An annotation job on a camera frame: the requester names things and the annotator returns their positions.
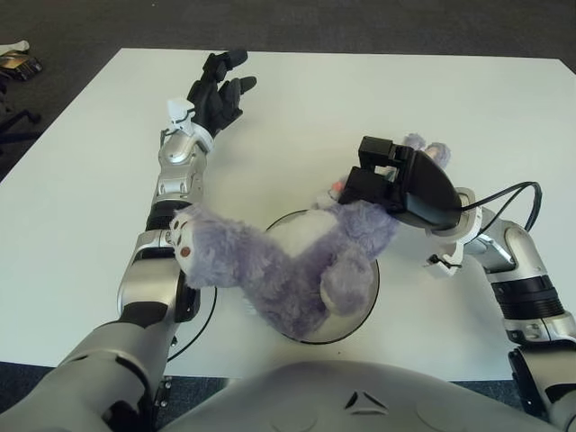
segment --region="purple stuffed animal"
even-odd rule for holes
[[[404,144],[421,150],[425,142],[411,134]],[[434,143],[426,152],[446,167],[447,146]],[[299,340],[330,314],[345,317],[365,310],[374,278],[371,263],[399,223],[379,205],[340,205],[331,196],[266,233],[200,204],[178,211],[170,228],[187,283],[241,287],[275,329]]]

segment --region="white cable clip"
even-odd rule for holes
[[[457,187],[462,206],[475,203],[474,192]],[[453,276],[462,267],[464,245],[476,238],[482,225],[482,207],[464,211],[452,229],[444,231],[426,230],[426,234],[441,244],[442,253],[434,254],[427,260],[426,269],[435,277]]]
[[[189,137],[194,134],[192,118],[196,112],[194,104],[183,97],[168,100],[168,115],[170,116],[171,132],[180,130]]]

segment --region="chair leg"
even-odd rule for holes
[[[25,132],[25,133],[3,133],[0,135],[0,144],[7,144],[9,142],[20,142],[28,140],[37,140],[41,132]]]
[[[33,124],[36,124],[41,120],[41,117],[38,114],[34,114],[28,110],[22,110],[17,114],[13,115],[12,117],[10,117],[9,119],[4,120],[3,122],[0,123],[0,133],[8,131],[23,117],[26,117]]]

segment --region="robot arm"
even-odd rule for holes
[[[350,172],[340,202],[379,203],[398,220],[424,228],[443,249],[428,259],[433,274],[454,275],[464,254],[476,258],[502,310],[508,338],[518,344],[508,357],[525,411],[548,415],[562,430],[576,430],[576,322],[563,308],[528,232],[470,205],[473,192],[454,189],[422,152],[364,137],[359,158],[361,166]],[[377,167],[393,167],[396,176],[379,175]],[[539,207],[538,193],[535,203]]]
[[[482,209],[483,219],[494,214]],[[465,247],[486,272],[504,316],[513,377],[526,412],[562,430],[576,417],[576,322],[564,309],[530,235],[496,220]]]
[[[218,90],[245,51],[211,54],[188,100],[168,104],[160,175],[145,232],[139,235],[118,293],[120,317],[93,330],[24,400],[0,418],[0,430],[152,430],[158,386],[180,322],[199,307],[196,291],[170,247],[174,210],[202,199],[206,154],[236,120],[239,96],[256,84],[235,78]]]

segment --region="dark carpet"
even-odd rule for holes
[[[0,44],[26,39],[44,66],[9,83],[13,104],[43,117],[14,131],[48,127],[122,47],[538,57],[576,71],[574,0],[0,0],[0,23]],[[0,180],[31,145],[2,146]],[[0,364],[0,412],[47,371]],[[519,407],[512,382],[463,385]],[[221,386],[176,379],[160,421]]]

